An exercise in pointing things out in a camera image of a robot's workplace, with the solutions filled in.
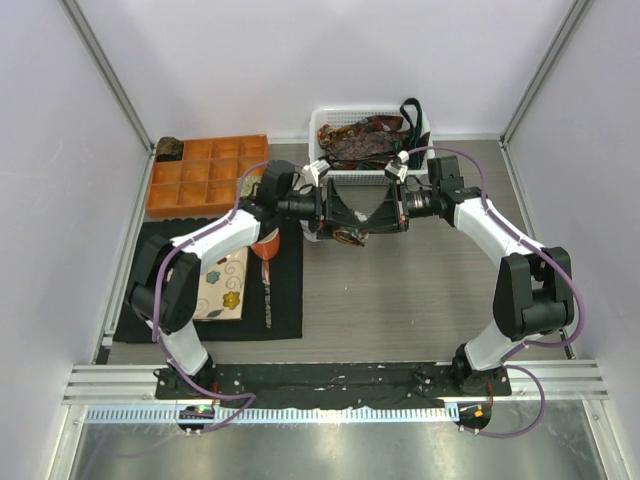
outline white basket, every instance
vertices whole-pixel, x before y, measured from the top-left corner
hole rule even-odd
[[[413,105],[406,107],[407,113],[416,118],[416,109]],[[338,129],[362,120],[372,115],[398,115],[401,116],[400,108],[392,105],[349,105],[341,107],[325,107],[318,108],[311,114],[311,122],[309,123],[309,160],[317,160],[318,157],[324,155],[324,150],[318,145],[317,133],[320,127],[329,124],[331,127]],[[409,128],[409,122],[405,119],[402,123],[402,130]],[[422,111],[422,135],[429,132],[429,120]],[[431,137],[429,137],[429,146],[433,146]],[[435,152],[429,150],[426,158],[434,158]],[[422,178],[427,175],[426,159],[421,170],[410,170],[409,175],[416,175]],[[383,170],[330,170],[324,177],[332,178],[336,185],[386,185],[387,177]]]

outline orange organizer tray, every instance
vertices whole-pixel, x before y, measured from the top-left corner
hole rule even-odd
[[[233,206],[238,179],[268,156],[266,135],[185,140],[182,160],[154,163],[147,214],[153,218],[224,214]],[[260,176],[263,170],[253,174]]]

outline black mat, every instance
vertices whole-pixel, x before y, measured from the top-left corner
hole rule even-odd
[[[152,235],[172,238],[186,235],[210,223],[207,219],[179,219],[142,225],[134,263],[140,246]],[[302,337],[302,229],[297,221],[280,227],[280,251],[271,260],[272,326],[265,324],[261,260],[249,250],[241,321],[194,322],[202,341],[280,340]],[[151,343],[151,329],[123,305],[113,340]]]

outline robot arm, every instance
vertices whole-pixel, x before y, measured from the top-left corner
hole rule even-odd
[[[313,177],[314,188],[310,192],[300,194],[292,188],[293,166],[288,162],[271,162],[256,196],[245,200],[235,217],[219,230],[200,235],[212,228],[208,225],[171,241],[150,239],[134,265],[125,301],[148,321],[153,313],[160,263],[173,246],[196,238],[170,264],[171,275],[163,284],[160,328],[163,343],[174,360],[198,385],[210,388],[215,364],[202,347],[191,317],[197,302],[199,276],[213,263],[264,238],[277,227],[281,215],[304,221],[319,239],[335,238],[352,245],[363,245],[369,234],[406,231],[410,219],[438,215],[466,233],[499,267],[493,321],[478,337],[461,345],[453,358],[455,381],[462,389],[484,388],[486,378],[500,367],[503,356],[514,347],[571,323],[573,297],[551,267],[488,216],[480,190],[464,187],[456,157],[428,161],[431,189],[411,192],[404,177],[400,178],[394,169],[387,170],[392,180],[387,195],[378,209],[364,219],[344,204],[331,180],[326,186],[321,184],[324,171]],[[217,223],[227,219],[223,217]],[[525,234],[519,231],[518,234],[544,249]],[[552,248],[545,252],[570,275],[566,251]],[[532,278],[542,282],[542,286],[534,288]]]
[[[487,203],[521,240],[545,249],[544,245],[522,233],[500,215],[490,200]],[[534,290],[531,277],[548,277],[550,272],[543,272],[544,267],[537,261],[534,252],[514,240],[489,217],[480,198],[456,205],[454,223],[500,268],[493,304],[494,321],[464,347],[472,370],[497,368],[502,363],[501,359],[520,343],[537,340],[545,333],[571,322],[573,297],[563,291],[564,282],[556,283],[556,279],[551,278],[542,288]],[[548,253],[570,273],[569,255],[564,250],[550,249]]]

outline gray floor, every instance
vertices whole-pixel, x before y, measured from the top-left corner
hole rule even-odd
[[[440,144],[476,155],[500,212],[524,230],[498,142]],[[306,145],[271,148],[274,159],[307,158]],[[460,159],[466,185],[475,167]],[[344,187],[353,208],[370,213],[383,190]],[[496,269],[443,220],[411,222],[407,233],[372,236],[365,248],[305,243],[304,332],[297,340],[205,342],[218,362],[365,362],[450,360],[456,347],[491,321]],[[561,359],[562,350],[529,349],[518,359]],[[111,364],[159,364],[156,345],[114,343]]]

